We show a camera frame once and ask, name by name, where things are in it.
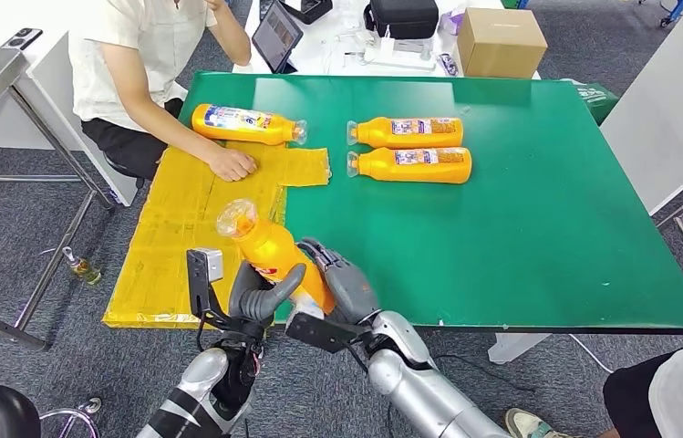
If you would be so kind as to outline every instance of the cardboard box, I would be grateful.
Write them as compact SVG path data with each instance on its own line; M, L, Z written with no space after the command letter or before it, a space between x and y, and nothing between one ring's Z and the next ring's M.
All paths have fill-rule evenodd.
M548 44L532 11L469 7L457 47L464 76L531 79Z

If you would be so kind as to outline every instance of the person's leg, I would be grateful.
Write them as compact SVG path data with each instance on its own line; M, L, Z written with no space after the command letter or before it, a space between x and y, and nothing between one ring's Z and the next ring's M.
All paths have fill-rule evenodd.
M607 431L602 438L660 437L650 411L650 383L658 367L672 354L674 352L622 368L607 377L604 386L605 407L615 429Z
M599 435L599 438L620 438L620 434L617 432L617 429L613 427L607 432Z
M542 418L518 408L505 413L505 426L513 438L573 438L554 431Z
M177 118L182 108L181 99L172 99L164 105ZM81 123L83 132L92 139L108 159L123 166L130 173L151 181L159 168L166 143L147 132L130 130L102 119Z

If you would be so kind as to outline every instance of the black bag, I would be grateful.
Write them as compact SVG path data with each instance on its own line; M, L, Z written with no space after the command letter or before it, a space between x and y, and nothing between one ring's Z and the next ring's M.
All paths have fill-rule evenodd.
M432 37L438 26L435 0L370 0L363 12L366 29L395 39Z

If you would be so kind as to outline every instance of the human hand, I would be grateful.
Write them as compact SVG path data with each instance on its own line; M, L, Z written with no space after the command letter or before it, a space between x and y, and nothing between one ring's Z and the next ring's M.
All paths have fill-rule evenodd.
M207 6L213 11L217 11L221 6L225 5L224 0L204 0L207 2Z
M212 145L212 152L205 161L214 174L227 182L239 181L257 169L255 160L250 155L226 149L216 143Z

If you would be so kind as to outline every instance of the cable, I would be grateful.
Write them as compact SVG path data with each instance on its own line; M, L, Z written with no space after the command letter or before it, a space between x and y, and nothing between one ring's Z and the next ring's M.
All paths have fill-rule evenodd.
M443 359L443 358L461 360L462 362L470 365L474 369L482 372L483 374L486 374L489 377L493 377L494 379L497 379L498 381L504 381L505 383L508 384L508 386L510 386L511 388L514 388L518 391L526 391L526 392L530 392L530 393L534 394L534 392L537 390L536 388L530 388L530 387L521 386L521 385L518 385L516 383L513 383L512 381L508 380L507 378L505 378L505 377L503 377L497 373L486 370L481 365L473 363L473 362L463 358L462 356L457 356L456 354L440 354L438 356L435 356L435 358L433 358L433 359L438 360L438 359Z
M353 349L352 346L349 345L349 343L344 341L344 340L341 341L341 344L343 344L344 347L346 347L349 350L349 352L352 353L352 357L355 358L355 362L357 362L357 365L359 365L360 368L363 369L363 372L365 372L367 374L367 366L366 366L365 362L363 362L363 360L359 357L359 355L357 354L355 349Z
M202 315L202 320L199 321L199 329L196 330L196 348L199 349L200 353L204 352L204 348L202 348L202 330L204 330L204 323L206 322L207 316Z
M395 434L392 432L392 401L387 406L387 433L389 438L395 438Z
M599 358L597 358L597 356L590 349L588 349L588 347L586 347L585 344L580 339L577 338L577 336L573 335L572 333L569 333L569 337L574 339L574 341L577 342L577 345L579 345L582 349L584 349L585 352L588 353L589 356L591 356L591 359L593 359L594 362L596 362L596 365L601 367L602 370L605 370L609 374L612 374L614 372L614 371L610 370L609 368L607 368L607 366L604 363L602 363L602 361L599 360Z

